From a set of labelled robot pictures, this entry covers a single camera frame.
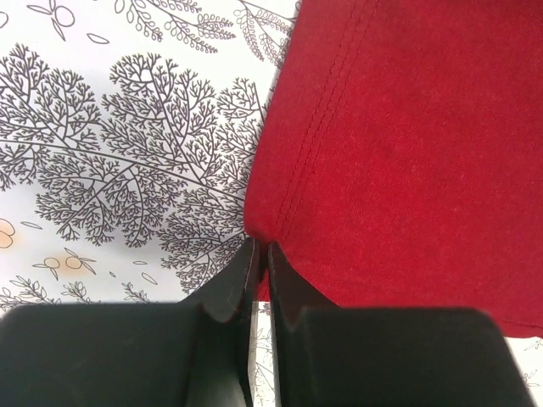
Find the floral patterned table mat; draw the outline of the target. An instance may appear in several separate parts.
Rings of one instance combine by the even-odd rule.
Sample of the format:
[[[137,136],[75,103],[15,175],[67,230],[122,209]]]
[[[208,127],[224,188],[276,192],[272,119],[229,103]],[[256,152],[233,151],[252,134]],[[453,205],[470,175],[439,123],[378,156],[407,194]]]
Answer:
[[[195,54],[214,54],[218,41],[241,35],[247,55],[277,67],[266,91],[256,85],[254,65],[224,87],[208,79],[230,70],[233,50],[191,68],[184,55],[128,38],[119,55],[82,44],[60,54],[36,46],[39,24],[25,30],[26,44],[3,35],[1,320],[25,305],[178,303],[252,238],[260,245],[260,278],[250,339],[266,299],[275,390],[268,248],[280,245],[246,231],[244,205],[303,2],[287,18],[242,1],[231,19],[195,1],[114,4],[115,28],[129,25],[155,41],[169,34]],[[508,348],[516,338],[542,336],[509,337],[475,310],[493,320]],[[513,360],[529,391],[530,377]],[[530,406],[541,405],[529,394]]]

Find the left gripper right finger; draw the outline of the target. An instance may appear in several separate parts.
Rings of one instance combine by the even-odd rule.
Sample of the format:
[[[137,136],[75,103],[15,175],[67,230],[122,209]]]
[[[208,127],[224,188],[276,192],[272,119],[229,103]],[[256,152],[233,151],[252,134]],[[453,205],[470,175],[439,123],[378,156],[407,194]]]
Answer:
[[[530,406],[493,320],[467,308],[343,308],[268,248],[279,406]]]

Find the red t shirt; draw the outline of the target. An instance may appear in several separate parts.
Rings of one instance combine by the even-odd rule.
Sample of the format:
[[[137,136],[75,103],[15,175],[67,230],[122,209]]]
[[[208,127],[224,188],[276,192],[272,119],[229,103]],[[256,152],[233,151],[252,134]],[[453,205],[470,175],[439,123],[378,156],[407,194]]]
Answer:
[[[244,226],[343,306],[539,336],[541,2],[303,2]]]

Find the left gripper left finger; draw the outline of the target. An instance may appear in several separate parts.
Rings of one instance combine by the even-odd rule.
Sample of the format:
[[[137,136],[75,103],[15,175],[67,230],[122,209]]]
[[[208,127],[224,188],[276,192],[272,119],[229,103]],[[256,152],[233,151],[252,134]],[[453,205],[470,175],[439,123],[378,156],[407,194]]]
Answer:
[[[260,245],[178,303],[25,305],[1,320],[4,406],[250,406]]]

